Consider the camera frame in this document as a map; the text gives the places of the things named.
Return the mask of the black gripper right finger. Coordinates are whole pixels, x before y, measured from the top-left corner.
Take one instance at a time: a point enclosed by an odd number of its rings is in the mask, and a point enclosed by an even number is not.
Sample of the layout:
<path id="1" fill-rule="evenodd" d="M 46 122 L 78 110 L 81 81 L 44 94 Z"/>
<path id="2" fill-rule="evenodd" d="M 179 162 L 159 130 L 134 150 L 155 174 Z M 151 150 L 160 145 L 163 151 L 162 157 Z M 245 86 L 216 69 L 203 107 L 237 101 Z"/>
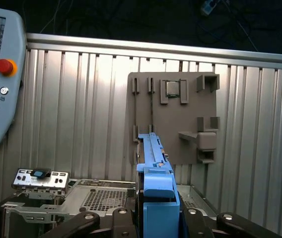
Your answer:
<path id="1" fill-rule="evenodd" d="M 199 209 L 181 213 L 183 238 L 280 238 L 281 236 L 234 213 L 219 213 L 212 218 Z"/>

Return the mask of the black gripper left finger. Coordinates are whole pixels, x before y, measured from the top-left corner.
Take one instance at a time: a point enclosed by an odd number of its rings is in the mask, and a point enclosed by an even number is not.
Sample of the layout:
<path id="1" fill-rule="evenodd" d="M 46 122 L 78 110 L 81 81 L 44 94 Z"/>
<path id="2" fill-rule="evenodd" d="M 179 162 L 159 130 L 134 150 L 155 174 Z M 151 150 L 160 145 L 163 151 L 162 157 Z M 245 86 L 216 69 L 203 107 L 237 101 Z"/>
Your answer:
<path id="1" fill-rule="evenodd" d="M 111 216 L 81 212 L 42 235 L 43 238 L 135 238 L 133 212 L 117 208 Z"/>

